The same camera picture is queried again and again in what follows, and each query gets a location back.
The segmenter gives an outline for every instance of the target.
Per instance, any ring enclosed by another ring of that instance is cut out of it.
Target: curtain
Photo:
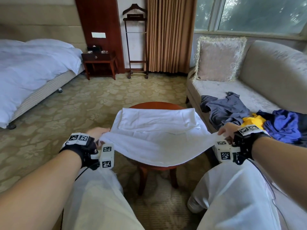
[[[147,0],[149,71],[189,72],[197,0]]]

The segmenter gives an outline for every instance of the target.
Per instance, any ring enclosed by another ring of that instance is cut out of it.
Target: bed frame
[[[83,65],[80,66],[78,75],[82,71],[84,71]],[[16,128],[16,125],[13,124],[13,121],[15,119],[17,119],[19,116],[27,112],[32,107],[39,104],[42,100],[44,100],[46,97],[48,97],[55,91],[58,90],[58,92],[62,92],[61,87],[66,83],[68,83],[74,77],[76,77],[76,74],[73,71],[69,70],[66,73],[62,73],[61,75],[57,76],[53,80],[48,81],[44,86],[42,86],[37,91],[32,93],[26,100],[23,101],[23,103],[15,111],[13,118],[11,119],[9,125],[6,128],[7,129]]]

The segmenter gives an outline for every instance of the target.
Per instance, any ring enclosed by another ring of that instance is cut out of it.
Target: nightstand
[[[117,58],[114,52],[110,54],[102,54],[100,52],[94,52],[91,54],[82,54],[83,65],[86,72],[86,77],[90,80],[90,75],[101,75],[103,72],[95,64],[110,64],[112,70],[112,77],[115,80],[115,69],[118,69]]]

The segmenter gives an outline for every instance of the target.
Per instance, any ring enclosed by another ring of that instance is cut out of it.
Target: patterned carpet
[[[0,129],[0,192],[53,158],[72,132],[111,127],[117,112],[148,101],[185,105],[186,77],[124,74],[112,78],[79,75],[32,108],[15,123]],[[144,194],[137,195],[139,174],[121,154],[115,155],[114,172],[125,197],[146,230],[196,229],[201,216],[189,212],[186,202],[203,174],[210,169],[205,154],[177,169],[179,188],[171,187],[169,173],[150,171]]]

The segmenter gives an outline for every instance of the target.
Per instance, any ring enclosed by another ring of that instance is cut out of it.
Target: round table
[[[182,110],[184,107],[178,106],[176,104],[167,103],[167,102],[145,102],[141,104],[134,105],[130,108],[134,109],[159,109],[159,110]],[[172,187],[178,188],[177,177],[176,177],[176,169],[177,166],[170,167],[160,167],[160,166],[152,166],[140,163],[138,161],[130,160],[134,165],[136,165],[140,171],[140,185],[138,188],[138,194],[142,195],[145,189],[148,170],[159,170],[165,171],[169,170],[169,175],[171,178]]]

